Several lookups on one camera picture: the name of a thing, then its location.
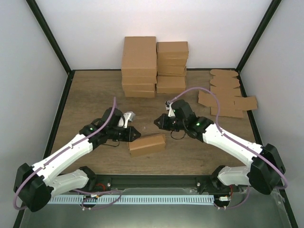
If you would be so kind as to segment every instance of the gray floor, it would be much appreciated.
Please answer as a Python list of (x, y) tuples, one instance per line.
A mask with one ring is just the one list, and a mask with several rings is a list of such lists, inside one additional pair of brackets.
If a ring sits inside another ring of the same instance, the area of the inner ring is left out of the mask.
[[(180, 193), (178, 190), (172, 192), (172, 194)], [(234, 200), (231, 203), (237, 204), (243, 197), (244, 194), (234, 193)], [(21, 228), (36, 227), (289, 228), (290, 224), (282, 199), (277, 192), (265, 196), (251, 191), (244, 205), (226, 211), (217, 210), (214, 206), (192, 205), (114, 205), (96, 211), (82, 211), (78, 205), (47, 205), (35, 213), (25, 212)]]

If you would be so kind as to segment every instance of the wooden tabletop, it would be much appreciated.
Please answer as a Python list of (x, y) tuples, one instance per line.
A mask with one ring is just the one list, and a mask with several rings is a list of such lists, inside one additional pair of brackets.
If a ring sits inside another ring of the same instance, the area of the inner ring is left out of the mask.
[[(210, 88), (209, 71), (187, 71), (187, 88), (202, 86)], [(81, 166), (88, 166), (97, 174), (211, 174), (219, 165), (242, 166), (243, 164), (228, 153), (206, 143), (186, 136), (174, 140), (170, 132), (159, 130), (153, 121), (166, 113), (164, 102), (175, 95), (157, 94), (156, 98), (126, 98), (121, 86), (120, 71), (76, 71), (66, 106), (60, 121), (52, 152), (66, 145), (83, 126), (102, 117), (112, 107), (116, 96), (118, 108), (123, 112), (136, 114), (133, 125), (142, 136), (165, 133), (166, 150), (146, 156), (131, 158), (127, 143), (119, 147), (101, 145), (69, 166), (64, 173)], [(187, 101), (197, 116), (210, 115), (210, 108), (197, 103), (198, 91), (190, 91), (182, 99)], [(254, 142), (254, 136), (247, 113), (244, 118), (220, 117), (219, 124), (225, 130)], [(173, 133), (175, 137), (182, 132)]]

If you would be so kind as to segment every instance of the wooden table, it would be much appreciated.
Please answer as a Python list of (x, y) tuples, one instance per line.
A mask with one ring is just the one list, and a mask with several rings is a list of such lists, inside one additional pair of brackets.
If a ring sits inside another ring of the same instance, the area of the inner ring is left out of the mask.
[[(209, 88), (209, 71), (188, 71), (187, 88), (202, 86)], [(142, 136), (165, 133), (166, 150), (146, 156), (131, 158), (127, 143), (119, 147), (101, 145), (83, 156), (64, 172), (71, 172), (81, 166), (88, 166), (97, 174), (211, 174), (219, 165), (240, 166), (242, 163), (228, 153), (206, 143), (186, 136), (174, 140), (170, 132), (159, 130), (153, 121), (166, 113), (164, 102), (175, 95), (157, 94), (156, 98), (126, 98), (121, 86), (120, 71), (76, 71), (66, 106), (60, 121), (52, 152), (67, 144), (83, 126), (100, 118), (104, 111), (112, 107), (113, 97), (117, 98), (118, 108), (124, 113), (136, 114), (131, 123)], [(197, 103), (198, 91), (190, 91), (183, 97), (197, 116), (210, 115), (210, 108)], [(220, 117), (221, 127), (246, 140), (254, 142), (253, 132), (247, 113), (244, 118)], [(182, 133), (173, 133), (175, 137)]]

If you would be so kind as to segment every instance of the white cable tray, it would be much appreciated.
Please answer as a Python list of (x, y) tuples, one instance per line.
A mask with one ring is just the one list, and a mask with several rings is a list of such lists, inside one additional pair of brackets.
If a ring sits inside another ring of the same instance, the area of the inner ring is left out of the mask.
[[(88, 199), (84, 204), (109, 204), (116, 200), (118, 195), (104, 195), (98, 199)], [(81, 204), (84, 195), (59, 195), (52, 198), (49, 204)], [(130, 204), (188, 204), (188, 205), (213, 205), (213, 195), (123, 195), (115, 203), (120, 205)]]

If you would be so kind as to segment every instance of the white wall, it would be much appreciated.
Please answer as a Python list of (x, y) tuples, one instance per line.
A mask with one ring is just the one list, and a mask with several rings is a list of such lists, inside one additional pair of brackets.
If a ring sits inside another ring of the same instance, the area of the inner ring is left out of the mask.
[(286, 189), (304, 227), (304, 1), (282, 1), (241, 72), (263, 143), (275, 145), (286, 167)]
[(0, 227), (13, 227), (17, 168), (43, 157), (67, 78), (26, 1), (0, 3)]
[(125, 36), (189, 42), (188, 67), (237, 67), (271, 0), (37, 0), (72, 69), (120, 68)]

